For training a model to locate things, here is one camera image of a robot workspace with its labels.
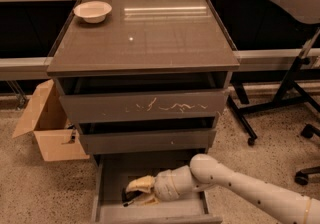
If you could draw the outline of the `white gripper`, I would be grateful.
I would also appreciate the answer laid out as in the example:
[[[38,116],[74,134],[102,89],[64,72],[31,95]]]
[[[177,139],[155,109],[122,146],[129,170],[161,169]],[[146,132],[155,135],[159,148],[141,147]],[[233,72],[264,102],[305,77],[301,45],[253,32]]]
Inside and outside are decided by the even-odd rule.
[[[156,178],[147,175],[131,181],[126,187],[126,192],[143,192],[134,199],[138,206],[155,205],[161,201],[177,200],[187,190],[185,171],[181,168],[160,172]]]

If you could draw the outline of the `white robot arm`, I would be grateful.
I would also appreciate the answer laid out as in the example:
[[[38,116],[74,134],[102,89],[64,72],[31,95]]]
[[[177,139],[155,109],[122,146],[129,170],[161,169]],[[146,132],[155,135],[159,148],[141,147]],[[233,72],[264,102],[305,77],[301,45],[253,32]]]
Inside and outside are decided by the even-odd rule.
[[[122,192],[122,202],[148,204],[176,201],[181,196],[225,187],[282,224],[320,224],[320,201],[229,169],[207,154],[197,154],[190,163],[155,176],[131,181]]]

